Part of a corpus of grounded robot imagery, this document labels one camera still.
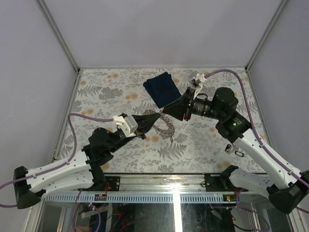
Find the silver key black tag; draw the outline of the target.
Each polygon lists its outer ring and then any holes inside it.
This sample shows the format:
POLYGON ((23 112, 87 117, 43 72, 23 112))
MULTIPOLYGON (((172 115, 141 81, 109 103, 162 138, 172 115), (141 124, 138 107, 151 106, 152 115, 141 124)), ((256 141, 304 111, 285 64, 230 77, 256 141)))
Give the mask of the silver key black tag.
POLYGON ((235 144, 227 144, 225 147, 225 152, 227 154, 234 153, 237 150, 238 150, 238 147, 235 144))

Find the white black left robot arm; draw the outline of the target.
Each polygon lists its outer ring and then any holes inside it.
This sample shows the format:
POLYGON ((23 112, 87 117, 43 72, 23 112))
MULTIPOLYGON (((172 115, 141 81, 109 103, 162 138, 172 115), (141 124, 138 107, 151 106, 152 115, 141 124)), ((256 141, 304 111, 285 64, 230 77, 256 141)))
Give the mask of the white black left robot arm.
POLYGON ((74 147, 70 157, 34 169, 16 168, 13 186, 17 209, 32 207, 57 192, 102 190, 106 179, 101 166, 135 138, 146 139, 146 133, 160 117, 159 113, 114 116, 110 121, 117 127, 115 132, 96 128, 88 139, 89 144, 81 150, 74 147))

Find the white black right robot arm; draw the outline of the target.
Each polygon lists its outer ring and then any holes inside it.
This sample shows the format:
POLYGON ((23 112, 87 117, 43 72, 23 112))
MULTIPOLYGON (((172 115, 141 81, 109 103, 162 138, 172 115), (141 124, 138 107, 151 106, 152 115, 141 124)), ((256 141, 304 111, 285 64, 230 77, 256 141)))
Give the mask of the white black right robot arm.
POLYGON ((248 154, 268 175, 261 177, 228 167, 220 178, 224 190, 244 188, 269 199, 282 213, 291 213, 309 193, 309 173, 301 171, 280 156, 254 131, 251 123, 236 111, 238 99, 227 87, 216 90, 211 101, 197 97, 193 88, 165 106, 163 113, 180 121, 191 115, 216 119, 218 133, 248 154))

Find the steel disc with keyrings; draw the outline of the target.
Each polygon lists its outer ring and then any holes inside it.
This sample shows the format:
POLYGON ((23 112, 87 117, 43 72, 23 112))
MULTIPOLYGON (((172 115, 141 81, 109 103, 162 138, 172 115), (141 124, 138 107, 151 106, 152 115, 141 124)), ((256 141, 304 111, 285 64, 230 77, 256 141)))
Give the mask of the steel disc with keyrings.
POLYGON ((175 127, 167 116, 161 115, 161 117, 153 125, 153 128, 162 137, 162 139, 170 139, 171 143, 173 143, 175 127))

